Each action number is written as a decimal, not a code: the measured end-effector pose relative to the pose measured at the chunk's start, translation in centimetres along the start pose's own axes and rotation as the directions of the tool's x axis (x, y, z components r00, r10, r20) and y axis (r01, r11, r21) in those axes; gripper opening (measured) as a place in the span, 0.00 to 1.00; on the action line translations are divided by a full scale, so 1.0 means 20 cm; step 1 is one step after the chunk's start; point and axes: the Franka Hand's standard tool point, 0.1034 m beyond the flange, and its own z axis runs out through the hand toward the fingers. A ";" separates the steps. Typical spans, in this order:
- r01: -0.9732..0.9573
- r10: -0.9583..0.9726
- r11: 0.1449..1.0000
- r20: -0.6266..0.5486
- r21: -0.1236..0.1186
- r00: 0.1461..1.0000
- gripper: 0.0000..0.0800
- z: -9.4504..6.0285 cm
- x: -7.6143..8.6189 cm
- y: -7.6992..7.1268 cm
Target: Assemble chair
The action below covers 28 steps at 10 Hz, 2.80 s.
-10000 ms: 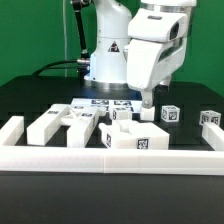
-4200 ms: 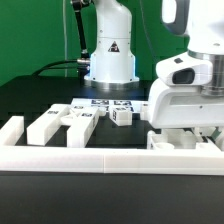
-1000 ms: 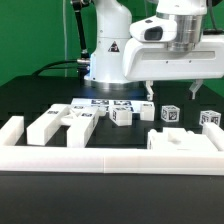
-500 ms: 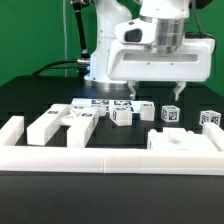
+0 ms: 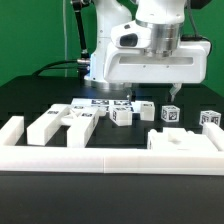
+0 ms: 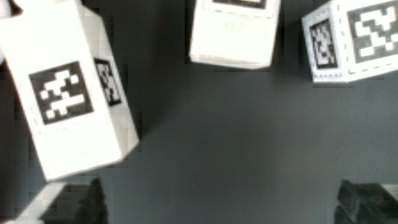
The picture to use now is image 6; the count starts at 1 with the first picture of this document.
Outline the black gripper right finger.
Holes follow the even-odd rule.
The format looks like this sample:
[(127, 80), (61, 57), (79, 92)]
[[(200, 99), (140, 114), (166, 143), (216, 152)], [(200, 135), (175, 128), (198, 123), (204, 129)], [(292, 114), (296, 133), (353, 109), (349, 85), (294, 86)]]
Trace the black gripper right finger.
[(398, 184), (340, 181), (333, 224), (398, 224)]

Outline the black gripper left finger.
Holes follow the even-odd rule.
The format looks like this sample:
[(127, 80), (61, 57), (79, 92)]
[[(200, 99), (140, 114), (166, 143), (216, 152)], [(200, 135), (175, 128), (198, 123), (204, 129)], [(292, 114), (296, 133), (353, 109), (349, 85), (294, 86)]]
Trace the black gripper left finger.
[(8, 224), (108, 224), (99, 179), (51, 182)]

